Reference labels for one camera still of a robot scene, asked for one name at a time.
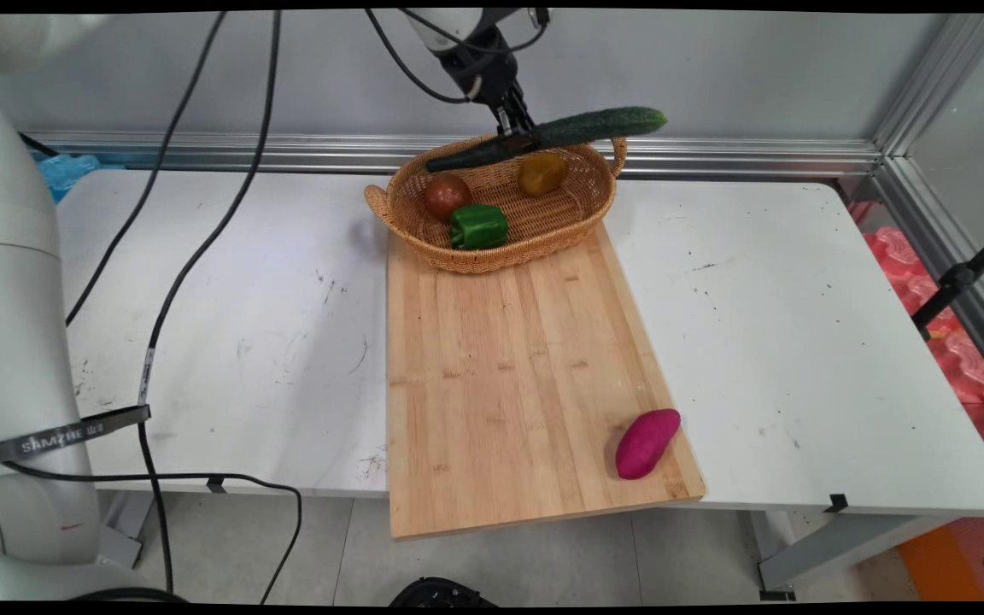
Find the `black stand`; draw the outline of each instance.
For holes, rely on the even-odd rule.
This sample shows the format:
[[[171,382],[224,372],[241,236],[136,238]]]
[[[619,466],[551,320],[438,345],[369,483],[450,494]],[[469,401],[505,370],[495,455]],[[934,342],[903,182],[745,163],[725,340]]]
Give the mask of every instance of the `black stand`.
[[[928,340],[928,324],[932,323],[944,308],[952,305],[952,301],[972,287],[982,273],[984,273],[984,248],[980,249],[971,260],[957,262],[940,276],[938,280],[940,290],[936,291],[936,295],[930,296],[913,315],[913,324],[917,325],[917,330],[921,332],[922,337]]]

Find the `purple sweet potato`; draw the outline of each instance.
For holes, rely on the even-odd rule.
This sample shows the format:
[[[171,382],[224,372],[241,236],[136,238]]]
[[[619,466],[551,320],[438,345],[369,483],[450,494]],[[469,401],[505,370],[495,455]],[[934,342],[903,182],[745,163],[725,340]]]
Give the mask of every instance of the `purple sweet potato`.
[[[617,455],[614,456],[618,476],[636,480],[655,470],[655,464],[659,463],[679,425],[682,425],[682,416],[672,408],[652,410],[636,417],[625,435],[621,436]]]

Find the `green bell pepper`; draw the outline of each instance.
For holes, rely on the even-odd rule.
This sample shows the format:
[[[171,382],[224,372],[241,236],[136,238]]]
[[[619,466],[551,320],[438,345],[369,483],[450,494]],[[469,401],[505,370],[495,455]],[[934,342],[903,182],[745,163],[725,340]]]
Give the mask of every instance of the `green bell pepper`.
[[[507,216],[499,207],[475,202],[450,214],[454,249],[492,249],[507,243]]]

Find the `aluminum frame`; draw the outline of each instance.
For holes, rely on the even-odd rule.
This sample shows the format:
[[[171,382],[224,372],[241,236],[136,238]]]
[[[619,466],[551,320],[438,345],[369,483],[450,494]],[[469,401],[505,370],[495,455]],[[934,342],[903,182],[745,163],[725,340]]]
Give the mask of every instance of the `aluminum frame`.
[[[107,164],[150,168],[159,132],[27,132],[62,153],[92,153]],[[269,136],[262,172],[393,174],[414,156],[462,136]],[[169,144],[171,171],[245,171],[255,135],[185,133]],[[608,141],[594,144],[613,159]],[[868,140],[630,138],[622,175],[632,179],[860,179],[880,160]]]
[[[874,136],[886,157],[910,147],[952,97],[984,54],[984,13],[948,15],[917,69],[895,98]]]
[[[886,159],[872,174],[870,187],[934,278],[979,250],[910,159]],[[954,301],[952,311],[984,358],[984,275]]]

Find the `tomato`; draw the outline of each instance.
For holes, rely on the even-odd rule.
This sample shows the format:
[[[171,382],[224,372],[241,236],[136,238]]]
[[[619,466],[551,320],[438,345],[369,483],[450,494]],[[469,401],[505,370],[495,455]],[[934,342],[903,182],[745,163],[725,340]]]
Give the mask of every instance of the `tomato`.
[[[473,194],[462,178],[449,173],[434,176],[425,187],[425,207],[427,213],[437,220],[448,221],[454,210],[473,202]]]

